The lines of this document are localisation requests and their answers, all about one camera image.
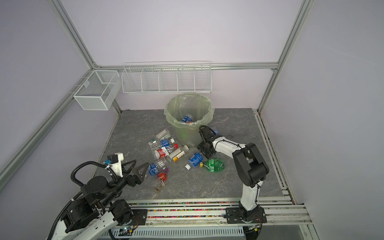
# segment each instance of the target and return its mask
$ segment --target wire basket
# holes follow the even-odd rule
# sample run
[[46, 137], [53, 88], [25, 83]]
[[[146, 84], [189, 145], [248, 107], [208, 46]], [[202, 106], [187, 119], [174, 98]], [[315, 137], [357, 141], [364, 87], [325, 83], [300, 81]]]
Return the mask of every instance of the wire basket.
[[94, 70], [74, 94], [84, 110], [109, 110], [121, 88], [115, 70]]
[[123, 64], [122, 90], [126, 94], [148, 93], [210, 93], [212, 74], [210, 62], [161, 65]]

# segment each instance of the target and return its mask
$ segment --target blue label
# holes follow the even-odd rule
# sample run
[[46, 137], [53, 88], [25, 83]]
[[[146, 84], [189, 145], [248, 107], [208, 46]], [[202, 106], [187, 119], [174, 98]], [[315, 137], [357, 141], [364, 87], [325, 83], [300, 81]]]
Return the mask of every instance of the blue label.
[[200, 153], [196, 152], [190, 159], [189, 162], [192, 166], [196, 167], [203, 160], [203, 156]]
[[169, 146], [169, 141], [168, 139], [164, 139], [160, 141], [160, 144], [162, 147]]
[[152, 163], [151, 165], [149, 165], [148, 167], [148, 172], [151, 176], [153, 175], [156, 175], [159, 173], [159, 170], [157, 169], [156, 165], [154, 163]]
[[192, 122], [192, 118], [188, 117], [188, 116], [184, 116], [181, 121], [183, 122]]

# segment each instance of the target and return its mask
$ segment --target gray marble surface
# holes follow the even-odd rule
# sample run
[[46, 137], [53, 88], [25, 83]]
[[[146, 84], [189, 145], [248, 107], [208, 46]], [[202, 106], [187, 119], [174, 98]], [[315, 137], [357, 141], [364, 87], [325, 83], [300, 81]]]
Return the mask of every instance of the gray marble surface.
[[[261, 187], [260, 196], [283, 196], [252, 109], [215, 109], [214, 118], [208, 125], [215, 127], [229, 140], [244, 144], [255, 143], [270, 169]], [[136, 166], [147, 161], [154, 162], [147, 142], [164, 128], [174, 133], [173, 127], [166, 121], [164, 110], [123, 111], [105, 150], [103, 161], [109, 154], [122, 152], [124, 162], [136, 159]], [[127, 186], [121, 197], [126, 200], [241, 197], [242, 182], [233, 160], [228, 156], [221, 153], [216, 156], [225, 162], [225, 170], [222, 172], [209, 172], [199, 167], [187, 170], [184, 167], [189, 157], [197, 151], [196, 148], [191, 148], [179, 161], [168, 166], [170, 171], [167, 186], [162, 192], [154, 191], [153, 186], [157, 179], [148, 174], [141, 185], [134, 188]], [[96, 175], [110, 179], [108, 172], [103, 169], [98, 169]]]

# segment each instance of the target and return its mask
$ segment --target green plastic bottle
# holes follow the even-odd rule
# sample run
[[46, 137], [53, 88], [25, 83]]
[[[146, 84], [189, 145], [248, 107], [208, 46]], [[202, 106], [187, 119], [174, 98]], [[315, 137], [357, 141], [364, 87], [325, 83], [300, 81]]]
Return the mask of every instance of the green plastic bottle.
[[224, 161], [221, 158], [211, 158], [208, 161], [201, 162], [200, 167], [204, 167], [210, 172], [221, 172], [224, 170]]

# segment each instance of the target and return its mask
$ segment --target trash can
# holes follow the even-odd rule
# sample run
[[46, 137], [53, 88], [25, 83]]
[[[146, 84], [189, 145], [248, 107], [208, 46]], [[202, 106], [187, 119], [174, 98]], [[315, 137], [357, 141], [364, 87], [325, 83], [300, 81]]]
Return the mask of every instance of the trash can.
[[[212, 121], [215, 108], [211, 100], [196, 93], [184, 93], [172, 98], [166, 105], [164, 115], [174, 127], [179, 142], [188, 147], [196, 147], [202, 141], [199, 127]], [[182, 119], [192, 116], [186, 122]]]

